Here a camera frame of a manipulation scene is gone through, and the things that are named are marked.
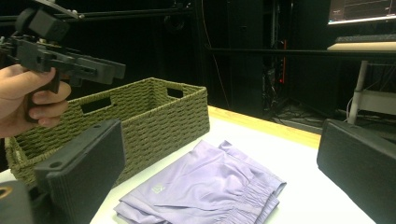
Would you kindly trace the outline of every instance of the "basket handle hole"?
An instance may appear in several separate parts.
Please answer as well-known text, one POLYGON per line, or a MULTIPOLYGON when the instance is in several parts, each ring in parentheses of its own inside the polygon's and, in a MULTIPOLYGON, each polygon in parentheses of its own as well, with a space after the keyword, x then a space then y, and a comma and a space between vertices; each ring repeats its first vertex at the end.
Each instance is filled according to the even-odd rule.
POLYGON ((175 98, 182 98, 183 97, 183 91, 180 90, 175 90, 171 88, 167 88, 168 90, 168 96, 172 96, 175 98))
POLYGON ((101 100, 97 100, 95 102, 90 102, 85 105, 82 105, 81 109, 83 114, 87 114, 110 105, 111 105, 111 100, 109 97, 107 97, 101 100))

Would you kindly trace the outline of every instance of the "folded shorts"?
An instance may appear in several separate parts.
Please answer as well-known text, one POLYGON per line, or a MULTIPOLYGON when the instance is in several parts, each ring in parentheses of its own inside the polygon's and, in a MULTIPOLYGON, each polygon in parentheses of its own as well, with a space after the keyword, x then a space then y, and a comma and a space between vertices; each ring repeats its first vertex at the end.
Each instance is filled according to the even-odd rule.
POLYGON ((286 182, 229 142, 201 141, 120 199, 127 223, 263 223, 286 182))

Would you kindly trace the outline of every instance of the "computer monitor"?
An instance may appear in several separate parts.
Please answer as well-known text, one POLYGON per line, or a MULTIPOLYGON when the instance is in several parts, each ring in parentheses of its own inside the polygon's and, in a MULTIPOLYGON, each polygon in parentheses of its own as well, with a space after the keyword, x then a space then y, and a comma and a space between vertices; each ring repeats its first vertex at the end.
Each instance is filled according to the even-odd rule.
POLYGON ((331 0, 330 26, 388 21, 396 21, 395 1, 331 0))

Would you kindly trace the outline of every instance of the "table surface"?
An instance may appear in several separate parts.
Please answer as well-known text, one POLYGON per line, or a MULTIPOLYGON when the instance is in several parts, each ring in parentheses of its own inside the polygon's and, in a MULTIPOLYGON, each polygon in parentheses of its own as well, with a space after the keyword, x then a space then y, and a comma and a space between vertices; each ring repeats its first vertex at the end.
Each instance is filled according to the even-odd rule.
MULTIPOLYGON (((208 107, 210 132, 111 190, 92 223, 125 223, 113 208, 119 198, 191 151, 199 141, 218 146, 224 140, 287 182, 280 204, 265 223, 374 223, 319 169, 320 135, 208 107)), ((0 182, 13 179, 9 171, 0 182)))

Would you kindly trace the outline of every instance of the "wicker basket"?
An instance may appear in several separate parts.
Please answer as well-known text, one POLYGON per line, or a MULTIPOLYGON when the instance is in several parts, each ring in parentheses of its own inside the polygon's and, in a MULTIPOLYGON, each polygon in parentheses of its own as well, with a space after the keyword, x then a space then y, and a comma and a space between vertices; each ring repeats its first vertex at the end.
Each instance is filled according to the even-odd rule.
POLYGON ((33 168, 38 162, 104 119, 122 121, 126 165, 118 185, 209 131, 206 88, 151 77, 72 100, 57 127, 35 128, 6 139, 12 174, 28 185, 34 183, 33 168), (168 94, 174 90, 182 96, 168 94), (105 99, 108 105, 84 113, 84 105, 105 99))

